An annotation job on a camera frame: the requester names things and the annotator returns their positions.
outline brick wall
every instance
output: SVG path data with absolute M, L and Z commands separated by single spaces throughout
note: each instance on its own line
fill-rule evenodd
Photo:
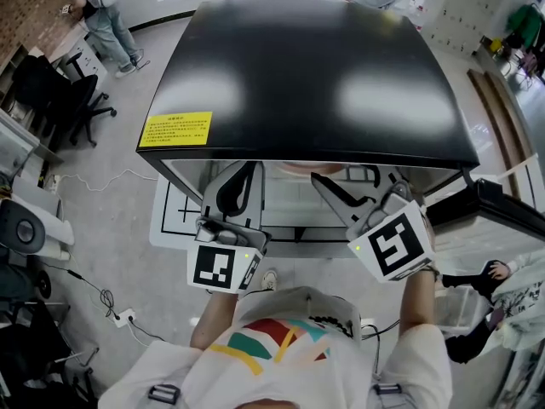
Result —
M 0 0 L 0 64 L 17 43 L 50 55 L 76 21 L 59 10 L 68 0 Z

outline forearm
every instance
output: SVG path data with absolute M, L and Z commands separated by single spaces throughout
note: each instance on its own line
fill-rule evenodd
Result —
M 191 336 L 190 347 L 206 350 L 225 330 L 231 327 L 238 295 L 214 292 Z
M 407 278 L 401 310 L 399 335 L 422 324 L 433 324 L 435 277 L 431 271 L 419 271 Z

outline shoulder strap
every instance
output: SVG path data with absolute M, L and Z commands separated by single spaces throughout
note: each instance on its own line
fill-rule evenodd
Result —
M 416 409 L 414 401 L 398 383 L 376 383 L 371 393 L 375 399 L 370 401 L 368 409 Z

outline hand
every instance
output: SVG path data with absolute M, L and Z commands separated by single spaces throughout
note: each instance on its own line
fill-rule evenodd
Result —
M 490 271 L 488 272 L 492 279 L 504 280 L 509 277 L 509 267 L 503 263 L 494 263 L 490 265 Z

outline shoe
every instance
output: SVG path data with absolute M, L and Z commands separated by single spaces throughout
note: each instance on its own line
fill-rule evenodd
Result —
M 135 71 L 136 67 L 134 65 L 131 65 L 128 70 L 118 70 L 118 72 L 116 72 L 116 78 L 124 78 L 125 76 L 128 76 L 130 73 Z
M 276 291 L 278 286 L 278 276 L 273 269 L 268 270 L 261 279 L 261 288 L 264 291 Z
M 140 49 L 135 55 L 130 56 L 130 61 L 136 66 L 138 62 L 144 59 L 144 49 Z

